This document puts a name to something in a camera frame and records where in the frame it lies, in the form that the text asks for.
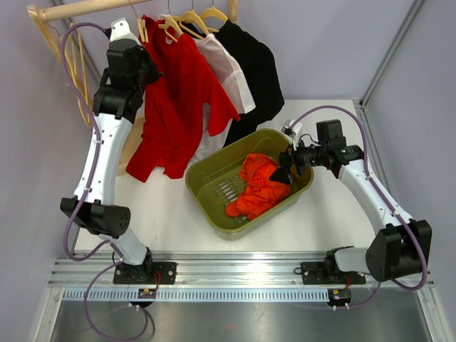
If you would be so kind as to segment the orange t shirt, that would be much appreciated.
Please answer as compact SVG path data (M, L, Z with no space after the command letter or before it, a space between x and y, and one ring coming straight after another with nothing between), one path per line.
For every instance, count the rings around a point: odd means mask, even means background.
M239 177L246 182L245 191L227 205L228 217L246 216L253 220L278 205L291 194L291 186L271 181L270 176L278 169L277 162L266 155L247 155L239 171Z

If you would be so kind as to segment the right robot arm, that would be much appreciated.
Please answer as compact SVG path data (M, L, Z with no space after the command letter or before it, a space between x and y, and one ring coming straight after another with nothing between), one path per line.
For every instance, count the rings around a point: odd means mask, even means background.
M279 154L279 166L270 179L290 185L307 169L325 167L351 192L375 229L375 238L367 248L339 247L328 251L324 276L340 282L353 271L384 282L412 274L426 275L430 225L413 219L392 198L371 171L362 148L347 144L340 120L322 121L316 128L317 143L305 145L299 137L301 124L286 121L281 130L292 141Z

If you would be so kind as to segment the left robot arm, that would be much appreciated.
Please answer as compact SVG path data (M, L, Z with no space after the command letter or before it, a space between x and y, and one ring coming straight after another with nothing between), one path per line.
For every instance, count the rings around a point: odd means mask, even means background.
M94 128L80 182L60 208L70 221L112 244L121 263L119 284L144 284L154 274L152 255L130 228L131 212L117 206L115 181L121 152L143 104L145 86L160 73L147 51L127 39L111 43L108 67L93 97Z

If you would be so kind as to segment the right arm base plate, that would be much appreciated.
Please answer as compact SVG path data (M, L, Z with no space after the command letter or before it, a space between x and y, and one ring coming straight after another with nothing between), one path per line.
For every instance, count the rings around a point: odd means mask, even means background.
M304 285L362 285L366 283L364 275L358 272L331 273L323 262L301 262L293 272L301 276Z

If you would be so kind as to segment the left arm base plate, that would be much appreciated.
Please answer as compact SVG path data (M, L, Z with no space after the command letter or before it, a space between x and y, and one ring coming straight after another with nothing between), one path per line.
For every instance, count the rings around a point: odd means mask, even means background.
M177 264L174 262L153 262L151 265L116 266L113 283L120 285L172 285L175 283Z

